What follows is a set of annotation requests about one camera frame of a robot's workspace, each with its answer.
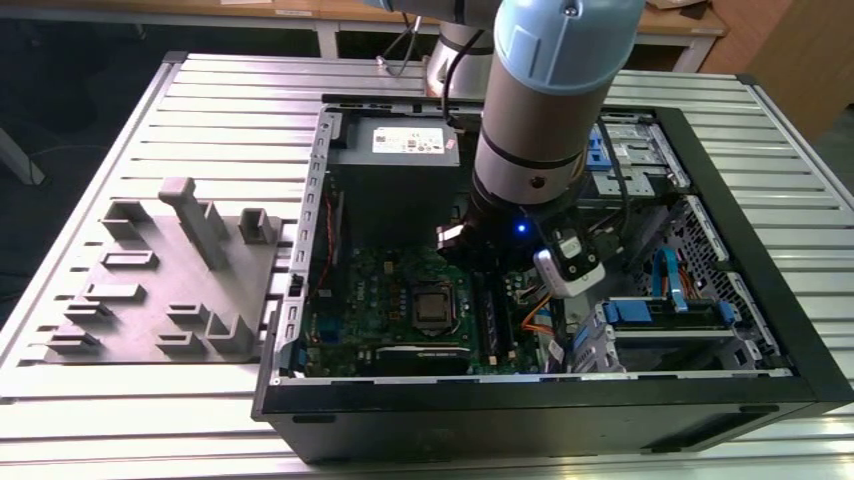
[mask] power supply label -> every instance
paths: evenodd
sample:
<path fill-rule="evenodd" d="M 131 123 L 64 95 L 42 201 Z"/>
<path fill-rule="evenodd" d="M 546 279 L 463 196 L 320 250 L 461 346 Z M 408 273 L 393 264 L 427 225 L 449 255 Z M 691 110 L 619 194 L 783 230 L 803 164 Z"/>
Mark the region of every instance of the power supply label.
<path fill-rule="evenodd" d="M 373 153 L 441 155 L 444 153 L 441 129 L 380 127 L 373 130 Z"/>

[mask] green circuit board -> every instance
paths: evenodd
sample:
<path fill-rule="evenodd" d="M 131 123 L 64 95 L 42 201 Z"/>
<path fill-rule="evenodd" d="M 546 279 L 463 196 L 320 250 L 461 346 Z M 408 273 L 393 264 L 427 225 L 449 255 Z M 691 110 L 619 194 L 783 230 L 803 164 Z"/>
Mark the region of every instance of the green circuit board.
<path fill-rule="evenodd" d="M 508 358 L 483 358 L 468 275 L 428 248 L 397 250 L 359 249 L 347 265 L 336 302 L 316 308 L 308 328 L 307 375 L 357 376 L 360 362 L 369 361 L 371 350 L 383 345 L 460 347 L 471 351 L 473 375 L 535 373 L 536 339 L 516 338 Z M 507 290 L 525 285 L 521 275 L 511 274 Z M 413 289 L 452 291 L 453 324 L 440 334 L 427 334 L 413 326 Z M 529 308 L 509 302 L 509 308 Z"/>

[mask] floor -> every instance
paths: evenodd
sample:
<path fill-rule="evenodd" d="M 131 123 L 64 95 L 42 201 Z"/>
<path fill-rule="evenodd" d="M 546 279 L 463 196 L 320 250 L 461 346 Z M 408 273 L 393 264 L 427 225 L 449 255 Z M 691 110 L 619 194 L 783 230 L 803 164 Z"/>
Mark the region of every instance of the floor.
<path fill-rule="evenodd" d="M 392 34 L 343 34 L 341 55 L 372 58 L 392 39 Z M 421 41 L 419 54 L 433 41 Z M 0 128 L 36 154 L 48 176 L 37 187 L 25 186 L 0 167 L 0 325 L 168 50 L 291 56 L 319 52 L 305 31 L 148 26 L 141 38 L 129 25 L 0 20 L 0 65 L 17 67 L 0 69 Z M 403 48 L 397 50 L 389 57 L 401 55 Z M 854 186 L 854 110 L 815 147 L 843 183 Z"/>

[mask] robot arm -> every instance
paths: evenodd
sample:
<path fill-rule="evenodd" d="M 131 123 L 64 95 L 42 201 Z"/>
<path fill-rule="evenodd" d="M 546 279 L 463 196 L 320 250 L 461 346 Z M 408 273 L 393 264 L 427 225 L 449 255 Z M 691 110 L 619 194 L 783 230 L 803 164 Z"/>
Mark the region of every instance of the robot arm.
<path fill-rule="evenodd" d="M 457 262 L 468 257 L 471 263 L 473 257 L 477 268 L 513 255 L 527 257 L 552 295 L 576 295 L 604 271 L 566 212 L 590 131 L 631 53 L 644 1 L 504 0 L 496 10 L 499 2 L 485 0 L 365 1 L 492 27 L 495 59 L 472 196 L 464 228 L 440 235 L 440 251 Z M 528 234 L 520 234 L 525 224 Z M 531 238 L 533 231 L 539 238 Z"/>

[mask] motherboard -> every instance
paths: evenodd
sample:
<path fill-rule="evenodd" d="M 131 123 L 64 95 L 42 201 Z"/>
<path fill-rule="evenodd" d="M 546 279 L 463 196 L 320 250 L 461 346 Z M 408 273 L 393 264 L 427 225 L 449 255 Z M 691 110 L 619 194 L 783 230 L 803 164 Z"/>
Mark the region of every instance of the motherboard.
<path fill-rule="evenodd" d="M 513 332 L 507 355 L 484 351 L 493 333 L 477 327 L 472 279 L 433 249 L 353 249 L 340 270 L 316 300 L 307 376 L 395 375 L 397 369 L 411 374 L 413 365 L 425 375 L 539 372 L 531 332 Z M 508 274 L 501 283 L 501 316 L 520 319 L 539 285 L 525 273 Z M 424 362 L 425 357 L 433 361 Z"/>

